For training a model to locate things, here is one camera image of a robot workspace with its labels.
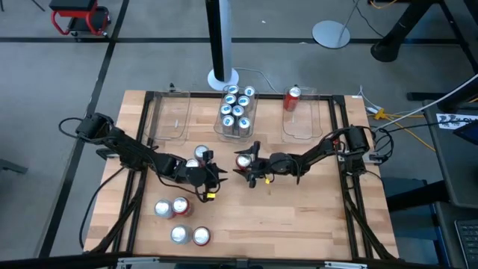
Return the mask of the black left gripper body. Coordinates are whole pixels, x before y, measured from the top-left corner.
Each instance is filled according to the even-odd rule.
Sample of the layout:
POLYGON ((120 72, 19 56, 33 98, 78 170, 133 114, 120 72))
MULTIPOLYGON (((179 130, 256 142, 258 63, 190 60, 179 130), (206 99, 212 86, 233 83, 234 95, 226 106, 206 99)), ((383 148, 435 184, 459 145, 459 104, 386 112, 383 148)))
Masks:
POLYGON ((216 188, 219 185, 217 165, 211 161, 214 152, 208 150, 203 153, 205 160, 199 162, 198 167, 189 167, 187 160, 174 155, 176 165, 173 170, 173 181, 178 184, 188 184, 195 188, 216 188))

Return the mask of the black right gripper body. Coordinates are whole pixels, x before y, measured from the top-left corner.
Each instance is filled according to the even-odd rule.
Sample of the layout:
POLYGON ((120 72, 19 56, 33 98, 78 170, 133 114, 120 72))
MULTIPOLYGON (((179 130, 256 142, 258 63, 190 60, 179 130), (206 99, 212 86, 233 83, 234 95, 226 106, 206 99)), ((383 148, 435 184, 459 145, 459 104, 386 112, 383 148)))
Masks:
POLYGON ((251 164, 248 166, 248 183, 250 188, 254 188, 257 179, 264 178, 267 174, 279 173, 284 170, 281 162, 284 161, 282 153, 273 153, 269 158, 259 158, 258 153, 261 147, 259 141, 255 141, 251 146, 251 164))

